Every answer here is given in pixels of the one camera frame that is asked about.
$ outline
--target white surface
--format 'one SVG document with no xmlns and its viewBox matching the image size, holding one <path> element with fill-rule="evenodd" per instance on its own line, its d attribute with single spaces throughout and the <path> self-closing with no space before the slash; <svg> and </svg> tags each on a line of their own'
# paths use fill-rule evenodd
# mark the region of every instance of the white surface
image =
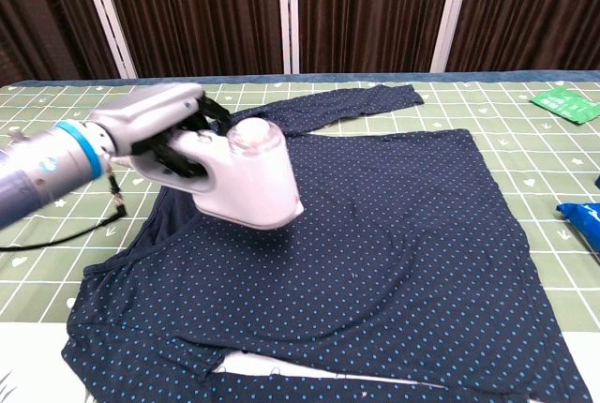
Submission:
<svg viewBox="0 0 600 403">
<path fill-rule="evenodd" d="M 138 78 L 113 0 L 94 0 L 94 5 L 121 78 Z"/>
<path fill-rule="evenodd" d="M 443 5 L 442 19 L 440 20 L 440 29 L 438 38 L 435 42 L 435 50 L 431 58 L 430 72 L 445 72 L 448 54 L 452 48 L 454 32 L 457 28 L 458 16 L 462 0 L 446 0 Z"/>
<path fill-rule="evenodd" d="M 600 333 L 562 333 L 592 400 L 600 403 Z"/>
<path fill-rule="evenodd" d="M 272 373 L 284 375 L 287 377 L 309 377 L 309 378 L 333 378 L 333 379 L 348 379 L 348 380 L 367 380 L 367 381 L 383 381 L 397 382 L 400 384 L 422 384 L 430 387 L 443 387 L 436 384 L 425 384 L 419 381 L 411 380 L 394 380 L 386 378 L 370 377 L 366 375 L 352 375 L 328 372 L 318 368 L 306 366 L 298 366 L 292 363 L 286 363 L 279 359 L 269 358 L 268 356 L 260 356 L 254 353 L 242 353 L 234 351 L 229 353 L 216 372 L 238 373 L 240 375 L 250 376 L 266 376 Z"/>
<path fill-rule="evenodd" d="M 60 354 L 67 339 L 63 323 L 0 323 L 0 379 L 10 372 L 1 396 L 14 388 L 5 403 L 85 403 L 85 387 Z"/>
</svg>

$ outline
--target green packet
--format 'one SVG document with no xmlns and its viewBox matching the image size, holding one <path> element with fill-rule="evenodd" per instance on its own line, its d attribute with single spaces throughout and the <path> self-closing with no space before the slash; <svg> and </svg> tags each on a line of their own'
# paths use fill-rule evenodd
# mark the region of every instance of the green packet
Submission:
<svg viewBox="0 0 600 403">
<path fill-rule="evenodd" d="M 600 103 L 561 87 L 538 94 L 531 101 L 576 124 L 584 124 L 600 115 Z"/>
</svg>

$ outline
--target blue ring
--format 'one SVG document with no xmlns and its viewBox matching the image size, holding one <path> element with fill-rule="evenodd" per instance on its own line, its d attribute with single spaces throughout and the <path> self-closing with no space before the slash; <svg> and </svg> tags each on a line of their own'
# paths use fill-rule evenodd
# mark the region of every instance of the blue ring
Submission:
<svg viewBox="0 0 600 403">
<path fill-rule="evenodd" d="M 94 151 L 94 147 L 92 147 L 92 144 L 85 138 L 85 136 L 83 136 L 80 130 L 78 130 L 69 122 L 61 120 L 56 124 L 56 126 L 62 128 L 73 138 L 75 138 L 75 141 L 77 141 L 77 143 L 80 145 L 83 152 L 87 156 L 87 160 L 90 161 L 90 166 L 92 166 L 93 178 L 99 178 L 99 176 L 102 175 L 102 166 L 100 165 L 100 160 L 98 159 L 98 155 Z"/>
</svg>

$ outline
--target blue packet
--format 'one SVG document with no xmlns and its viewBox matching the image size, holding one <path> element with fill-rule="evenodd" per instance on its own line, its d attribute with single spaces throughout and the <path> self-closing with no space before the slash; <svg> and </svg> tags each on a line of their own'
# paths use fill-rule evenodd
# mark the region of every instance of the blue packet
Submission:
<svg viewBox="0 0 600 403">
<path fill-rule="evenodd" d="M 563 203 L 556 209 L 600 252 L 600 203 Z"/>
</svg>

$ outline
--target shirt sleeve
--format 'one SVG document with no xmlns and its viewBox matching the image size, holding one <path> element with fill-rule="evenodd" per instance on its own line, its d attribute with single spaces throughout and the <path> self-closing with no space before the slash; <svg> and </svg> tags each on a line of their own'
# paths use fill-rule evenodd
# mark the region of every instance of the shirt sleeve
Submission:
<svg viewBox="0 0 600 403">
<path fill-rule="evenodd" d="M 277 124 L 286 134 L 306 133 L 339 119 L 378 114 L 422 105 L 412 86 L 374 86 L 368 89 L 340 89 L 281 100 L 233 115 L 237 123 L 247 117 L 261 117 Z"/>
<path fill-rule="evenodd" d="M 486 402 L 527 403 L 527 395 L 490 394 L 468 388 L 343 378 L 307 378 L 284 375 L 248 376 L 233 373 L 208 375 L 209 401 L 354 401 L 354 402 Z"/>
<path fill-rule="evenodd" d="M 197 402 L 226 349 L 167 340 L 120 325 L 68 327 L 65 361 L 98 402 Z"/>
</svg>

